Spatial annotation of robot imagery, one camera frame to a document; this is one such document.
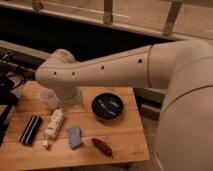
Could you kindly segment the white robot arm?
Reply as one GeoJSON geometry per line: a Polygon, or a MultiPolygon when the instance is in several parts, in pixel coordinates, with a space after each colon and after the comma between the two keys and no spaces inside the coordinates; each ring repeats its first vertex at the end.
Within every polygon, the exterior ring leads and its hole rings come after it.
{"type": "Polygon", "coordinates": [[[77,62],[58,49],[37,82],[71,103],[80,86],[165,89],[155,140],[155,171],[213,171],[213,45],[176,41],[77,62]]]}

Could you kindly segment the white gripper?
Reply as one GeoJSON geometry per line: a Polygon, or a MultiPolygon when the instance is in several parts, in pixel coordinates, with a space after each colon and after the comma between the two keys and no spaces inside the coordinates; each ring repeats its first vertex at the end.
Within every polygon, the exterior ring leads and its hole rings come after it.
{"type": "Polygon", "coordinates": [[[77,87],[62,88],[57,91],[57,97],[63,107],[72,107],[81,102],[81,90],[77,87]]]}

